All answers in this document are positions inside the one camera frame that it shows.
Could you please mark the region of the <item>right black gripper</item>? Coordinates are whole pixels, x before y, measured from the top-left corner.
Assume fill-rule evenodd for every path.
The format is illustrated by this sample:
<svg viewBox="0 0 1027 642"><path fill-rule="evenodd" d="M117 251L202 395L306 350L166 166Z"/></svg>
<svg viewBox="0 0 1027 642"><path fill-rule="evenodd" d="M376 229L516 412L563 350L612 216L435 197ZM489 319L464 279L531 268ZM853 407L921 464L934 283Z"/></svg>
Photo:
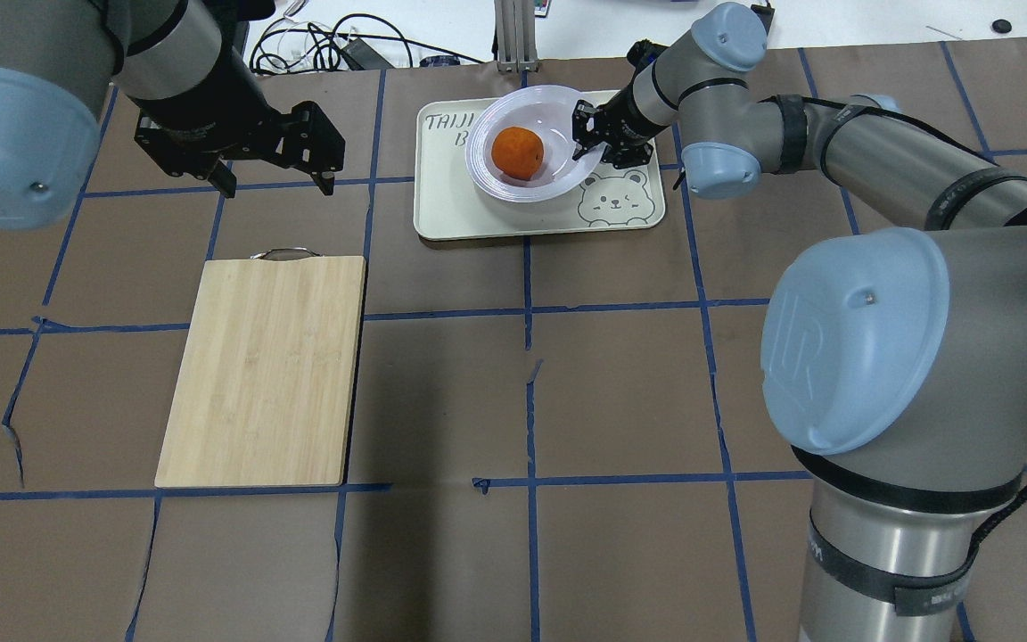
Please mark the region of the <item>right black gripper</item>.
<svg viewBox="0 0 1027 642"><path fill-rule="evenodd" d="M573 161L612 164L616 169L644 166L653 139L668 129L668 101L653 83L653 65L665 45L636 41L627 51L632 78L610 101L594 106L579 99L571 115Z"/></svg>

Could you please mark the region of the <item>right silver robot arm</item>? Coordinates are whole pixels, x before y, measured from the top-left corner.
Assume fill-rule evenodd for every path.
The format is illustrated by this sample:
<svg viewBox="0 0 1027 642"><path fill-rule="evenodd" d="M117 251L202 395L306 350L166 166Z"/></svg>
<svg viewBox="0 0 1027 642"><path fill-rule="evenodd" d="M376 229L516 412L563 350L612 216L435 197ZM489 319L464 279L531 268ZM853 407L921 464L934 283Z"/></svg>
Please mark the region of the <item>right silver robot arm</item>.
<svg viewBox="0 0 1027 642"><path fill-rule="evenodd" d="M891 226L804 251L770 296L762 394L812 476L800 641L946 641L986 538L1027 503L1027 176L885 96L754 102L770 9L718 4L571 113L575 159L737 198L815 169Z"/></svg>

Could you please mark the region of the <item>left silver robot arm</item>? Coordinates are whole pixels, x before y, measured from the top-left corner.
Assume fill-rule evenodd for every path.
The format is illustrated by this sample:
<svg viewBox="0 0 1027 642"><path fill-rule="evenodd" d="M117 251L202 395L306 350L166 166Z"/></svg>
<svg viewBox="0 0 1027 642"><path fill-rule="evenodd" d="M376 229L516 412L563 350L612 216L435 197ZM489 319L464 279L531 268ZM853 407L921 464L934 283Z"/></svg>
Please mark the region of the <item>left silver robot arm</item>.
<svg viewBox="0 0 1027 642"><path fill-rule="evenodd" d="M345 138L313 102L269 105L235 47L245 23L274 12L273 1L0 1L0 230L68 214L110 86L139 107L136 142L172 177L232 198L226 164L264 161L331 194Z"/></svg>

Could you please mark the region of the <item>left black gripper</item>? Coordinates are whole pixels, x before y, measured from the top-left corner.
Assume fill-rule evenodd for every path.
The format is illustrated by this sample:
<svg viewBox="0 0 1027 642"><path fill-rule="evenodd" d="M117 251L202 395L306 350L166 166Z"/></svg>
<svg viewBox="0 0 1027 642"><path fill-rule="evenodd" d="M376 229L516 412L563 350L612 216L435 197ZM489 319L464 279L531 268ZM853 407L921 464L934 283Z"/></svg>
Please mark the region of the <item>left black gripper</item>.
<svg viewBox="0 0 1027 642"><path fill-rule="evenodd" d="M239 183L223 159L298 169L325 196L334 194L337 174L345 168L346 139L318 104L294 106L282 131L283 115L249 80L211 80L166 98L135 96L132 102L142 115L135 141L156 166L172 177L210 178L225 199L235 198Z"/></svg>

